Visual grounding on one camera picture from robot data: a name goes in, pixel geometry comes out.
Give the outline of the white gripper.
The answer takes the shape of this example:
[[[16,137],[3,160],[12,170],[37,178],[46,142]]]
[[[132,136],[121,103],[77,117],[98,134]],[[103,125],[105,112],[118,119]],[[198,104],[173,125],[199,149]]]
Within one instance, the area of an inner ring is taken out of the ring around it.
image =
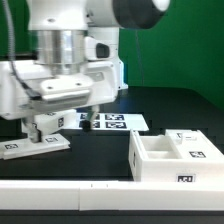
[[[0,62],[0,116],[24,118],[33,143],[42,141],[34,115],[90,106],[82,121],[82,129],[89,132],[98,105],[114,101],[118,94],[116,39],[63,42],[60,48],[43,42],[38,60]]]

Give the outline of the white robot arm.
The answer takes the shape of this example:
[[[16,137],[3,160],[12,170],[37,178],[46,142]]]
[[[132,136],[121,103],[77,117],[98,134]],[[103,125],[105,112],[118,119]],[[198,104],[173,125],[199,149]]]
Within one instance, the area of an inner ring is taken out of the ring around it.
[[[119,31],[157,25],[171,0],[26,0],[28,30],[36,57],[19,60],[8,0],[0,0],[8,33],[7,59],[0,61],[0,117],[20,119],[28,139],[42,140],[34,126],[39,114],[90,109],[117,98],[123,74]]]

